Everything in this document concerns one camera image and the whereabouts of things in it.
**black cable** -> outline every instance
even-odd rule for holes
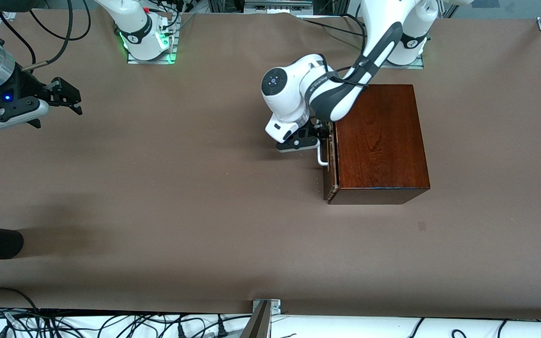
[[[314,21],[310,21],[310,20],[306,20],[306,19],[304,19],[304,21],[309,22],[309,23],[313,23],[314,25],[318,25],[318,26],[322,26],[322,27],[326,27],[326,28],[331,28],[332,30],[337,30],[337,31],[341,31],[341,32],[354,34],[355,36],[364,36],[361,33],[352,32],[352,31],[348,31],[348,30],[343,30],[342,28],[337,28],[337,27],[325,25],[324,23],[320,23],[320,22],[314,22]]]
[[[178,335],[178,338],[186,338],[185,331],[183,330],[183,325],[181,325],[181,319],[182,317],[178,317],[177,335]]]
[[[361,47],[361,52],[364,51],[364,48],[367,47],[367,29],[365,28],[364,24],[360,22],[360,20],[357,17],[350,15],[348,13],[342,14],[340,16],[349,17],[350,19],[352,19],[354,22],[358,24],[358,26],[360,27],[360,31],[363,35],[363,46]]]
[[[419,326],[421,326],[421,323],[424,320],[425,320],[425,317],[421,318],[421,320],[417,322],[417,324],[415,325],[415,329],[412,330],[412,334],[410,336],[408,336],[408,338],[414,338],[414,336],[417,335],[417,331],[419,330]]]
[[[157,338],[162,338],[162,337],[164,336],[164,333],[165,333],[166,331],[168,331],[168,329],[170,329],[170,328],[172,327],[172,325],[174,325],[175,323],[178,323],[178,320],[179,320],[179,319],[180,319],[180,316],[179,316],[178,319],[175,319],[174,321],[170,322],[170,323],[168,324],[168,326],[165,327],[165,328],[162,330],[162,332],[160,333],[160,335],[157,336]]]
[[[178,20],[178,16],[181,15],[181,13],[178,11],[178,9],[176,9],[176,8],[174,8],[174,7],[167,7],[167,6],[165,6],[165,5],[162,3],[161,0],[158,0],[158,2],[154,2],[154,0],[148,0],[148,1],[151,2],[152,4],[158,6],[158,7],[162,7],[163,9],[166,10],[166,13],[169,13],[169,10],[172,10],[172,11],[174,11],[174,13],[176,14],[176,15],[174,15],[174,19],[172,20],[171,23],[169,23],[169,24],[166,25],[166,26],[162,26],[162,29],[163,29],[163,30],[165,30],[165,29],[167,29],[168,27],[174,25],[174,24],[177,22],[177,20]]]
[[[56,54],[52,59],[47,60],[47,64],[52,64],[56,62],[60,56],[66,51],[66,47],[68,47],[68,43],[70,41],[70,35],[72,33],[72,20],[73,20],[73,13],[72,13],[72,0],[66,0],[68,3],[68,30],[66,31],[66,38],[64,38],[64,44],[62,45],[62,48],[60,48],[60,51],[58,51],[58,54]]]
[[[142,325],[145,325],[146,327],[149,327],[150,329],[153,329],[154,331],[156,331],[156,336],[158,336],[159,332],[155,327],[153,327],[152,325],[148,323],[142,323]]]
[[[40,334],[42,337],[45,335],[45,333],[49,333],[50,335],[53,334],[53,333],[56,333],[56,335],[58,336],[58,338],[62,338],[60,335],[59,335],[59,331],[64,331],[68,334],[71,334],[72,336],[75,336],[76,338],[85,338],[81,332],[79,330],[88,330],[88,329],[77,329],[77,328],[74,328],[73,326],[69,325],[68,323],[65,323],[64,321],[62,320],[59,320],[59,319],[56,319],[54,317],[47,317],[47,316],[41,316],[41,315],[35,315],[35,314],[32,314],[30,312],[26,312],[26,311],[20,311],[20,310],[15,310],[15,309],[11,309],[11,308],[4,308],[4,309],[1,309],[0,308],[0,316],[7,319],[7,317],[5,316],[6,312],[15,312],[17,314],[20,314],[20,315],[25,315],[26,317],[24,318],[27,318],[27,319],[30,319],[30,317],[34,317],[37,321],[38,318],[43,318],[45,319],[45,327],[41,328],[40,326],[36,327],[36,328],[31,328],[29,327],[27,324],[24,324],[19,318],[16,319],[18,321],[18,323],[20,323],[20,325],[22,325],[22,327],[24,327],[24,329],[15,329],[13,327],[13,325],[10,327],[14,334],[16,331],[18,332],[27,332],[28,335],[30,337],[33,337],[33,335],[31,334],[31,332],[36,332],[37,334]],[[63,325],[66,325],[66,327],[68,327],[68,329],[65,329],[65,328],[62,328],[60,329],[56,324],[57,323],[62,323]]]
[[[327,8],[327,6],[329,6],[329,4],[333,4],[333,3],[335,3],[335,2],[337,2],[337,0],[329,0],[329,1],[327,1],[327,3],[325,4],[325,6],[323,6],[323,8],[321,8],[321,9],[318,11],[318,13],[321,14],[321,13]]]
[[[121,321],[124,321],[125,319],[127,319],[129,316],[125,316],[124,318],[120,319],[120,321],[115,321],[114,323],[110,323],[108,324],[109,321],[111,321],[112,319],[114,318],[118,318],[120,316],[112,316],[110,318],[108,318],[106,321],[103,322],[103,324],[101,325],[101,327],[99,329],[90,329],[90,328],[86,328],[86,327],[81,327],[81,328],[77,328],[77,330],[81,330],[81,331],[100,331],[100,330],[103,330],[103,329],[106,329],[108,327],[113,327],[114,325],[120,323]]]
[[[14,293],[17,293],[17,294],[21,295],[22,298],[24,298],[28,302],[28,304],[30,304],[32,310],[34,311],[34,314],[39,315],[39,310],[37,309],[37,306],[35,305],[35,303],[32,301],[32,299],[30,299],[30,297],[25,295],[22,291],[12,289],[11,287],[0,287],[0,290],[1,291],[11,291],[11,292],[14,292]],[[37,317],[35,318],[35,321],[37,323],[37,327],[39,327],[39,319]]]
[[[172,32],[172,34],[175,34],[176,32],[180,31],[183,29],[183,27],[185,27],[187,25],[187,22],[189,22],[191,19],[193,19],[195,17],[195,13],[191,14],[191,16],[189,17],[189,19],[187,19],[185,22],[182,22],[181,23],[181,26],[178,28],[178,30]]]
[[[459,338],[459,337],[455,336],[455,334],[457,334],[457,333],[460,333],[462,335],[462,338],[466,338],[466,334],[464,334],[464,332],[460,331],[459,329],[452,330],[452,332],[450,333],[451,338]]]
[[[81,40],[82,38],[86,37],[87,34],[89,34],[89,31],[91,30],[91,12],[89,11],[89,7],[87,6],[86,4],[86,0],[82,0],[83,4],[85,5],[85,10],[86,10],[86,17],[88,19],[88,24],[86,26],[86,30],[85,32],[79,36],[79,37],[71,37],[69,39],[69,41],[78,41],[78,40]],[[59,39],[62,39],[64,40],[65,37],[63,36],[58,36],[58,34],[52,32],[49,28],[45,27],[45,25],[43,25],[43,23],[41,23],[41,21],[39,20],[39,18],[35,15],[35,13],[32,11],[32,9],[29,11],[32,18],[35,19],[35,21],[37,22],[37,24],[39,26],[41,26],[41,28],[43,28],[45,30],[45,32],[48,32],[49,34],[51,34],[52,36],[56,37],[56,38],[59,38]]]
[[[110,318],[108,318],[108,320],[106,320],[105,322],[103,322],[103,324],[101,325],[101,327],[100,327],[99,330],[98,330],[99,332],[97,332],[97,338],[100,338],[101,332],[103,331],[103,329],[105,329],[106,327],[109,327],[109,326],[106,326],[106,324],[107,324],[109,321],[111,321],[114,317],[115,317],[115,316],[110,317]],[[121,321],[124,321],[125,319],[127,319],[128,317],[130,317],[130,316],[126,316],[126,317],[124,317],[124,318],[121,319],[120,321],[117,321],[117,322],[114,323],[114,324],[118,324],[118,323],[120,323]]]
[[[190,319],[199,319],[201,321],[201,324],[203,327],[206,327],[206,322],[204,321],[204,319],[201,319],[201,318],[190,318]],[[201,338],[204,338],[204,334],[206,333],[206,331],[202,332],[201,333]]]
[[[15,35],[15,37],[18,38],[18,40],[20,40],[25,46],[26,48],[28,48],[28,51],[31,53],[31,64],[35,64],[37,62],[37,56],[35,55],[35,51],[33,51],[31,45],[26,41],[24,40],[24,38],[20,35],[19,32],[17,32],[10,24],[9,22],[7,22],[6,20],[6,17],[4,16],[4,13],[3,12],[0,12],[0,18],[1,18],[1,21],[4,23],[4,25],[6,25],[6,27],[11,30],[11,32]]]
[[[49,338],[54,338],[54,329],[52,328],[50,322],[49,322],[49,318],[45,319],[45,328],[47,328],[47,330],[49,330]]]
[[[502,324],[500,324],[500,326],[498,327],[498,336],[497,336],[498,338],[500,338],[500,333],[502,332],[502,328],[508,321],[509,321],[508,319],[505,319],[504,321],[502,321]]]
[[[137,330],[137,328],[139,326],[141,326],[146,320],[147,320],[146,317],[140,316],[137,321],[133,321],[133,323],[132,323],[133,327],[131,328],[131,331],[129,331],[129,334],[127,335],[127,338],[132,338],[133,334],[135,333],[135,330]]]
[[[218,314],[218,334],[217,334],[217,337],[218,338],[225,338],[227,337],[229,334],[227,332],[227,330],[225,330],[225,325],[223,324],[223,318],[221,317],[220,313]]]
[[[131,331],[129,332],[129,336],[132,334],[131,332],[135,332],[135,330],[144,322],[144,316],[135,316],[135,320],[132,321],[127,327],[124,328],[124,330],[120,331],[116,338],[120,338],[120,336],[129,328],[133,327]]]
[[[196,338],[197,336],[199,336],[201,333],[206,333],[206,330],[210,329],[211,327],[214,327],[216,325],[218,325],[219,323],[224,323],[224,322],[227,322],[227,321],[232,321],[234,319],[241,319],[241,318],[249,318],[251,317],[252,315],[244,315],[244,316],[236,316],[236,317],[230,317],[230,318],[225,318],[221,321],[218,321],[217,323],[214,323],[214,324],[211,324],[211,325],[208,325],[206,327],[204,327],[204,329],[202,329],[201,331],[197,332],[196,334],[194,334],[193,336],[191,336],[191,338]]]
[[[3,330],[1,330],[0,338],[6,338],[7,337],[7,331],[11,329],[12,333],[14,334],[14,338],[18,338],[18,336],[15,334],[15,330],[9,323],[6,324]]]
[[[245,2],[242,2],[242,0],[233,0],[233,5],[235,6],[235,10],[238,12],[243,13],[243,4]]]

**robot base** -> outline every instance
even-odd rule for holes
[[[165,21],[164,24],[167,25],[168,22],[172,22],[176,15],[177,13],[172,12],[172,17],[170,17],[169,19],[163,17],[163,20]],[[170,47],[168,47],[167,50],[163,51],[159,56],[151,60],[139,60],[133,55],[131,55],[131,53],[128,53],[126,62],[128,64],[174,64],[177,58],[178,36],[180,35],[180,31],[177,32],[177,30],[180,28],[180,26],[181,15],[178,16],[177,21],[174,23],[174,25],[168,27],[164,31],[164,33],[168,34],[168,36],[163,37],[162,41],[164,43],[168,43]]]
[[[425,65],[423,64],[423,55],[417,56],[417,58],[412,62],[412,64],[404,64],[400,66],[399,64],[393,64],[388,60],[385,60],[385,63],[382,68],[393,68],[393,69],[423,69]]]

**wooden cabinet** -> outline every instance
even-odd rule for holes
[[[399,205],[429,190],[412,85],[371,85],[331,126],[325,199],[340,205]]]

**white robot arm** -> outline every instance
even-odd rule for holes
[[[170,46],[168,19],[146,13],[137,0],[95,0],[110,14],[120,30],[126,49],[139,60],[151,60]]]
[[[472,0],[455,2],[468,4]],[[423,51],[438,6],[436,0],[362,0],[361,13],[367,41],[343,78],[321,54],[304,56],[264,75],[262,95],[273,112],[266,132],[277,141],[279,151],[318,146],[318,142],[294,140],[292,135],[310,127],[311,115],[323,122],[343,118],[386,60],[394,64],[413,62]],[[290,144],[281,145],[288,140]]]
[[[168,49],[168,19],[146,13],[136,0],[96,0],[112,16],[128,51],[139,60],[151,60]],[[0,1],[0,10],[29,10],[28,2]],[[80,92],[56,77],[45,85],[28,72],[44,66],[41,62],[22,68],[3,45],[0,45],[0,129],[20,123],[40,128],[39,117],[49,113],[50,106],[69,107],[81,115]]]

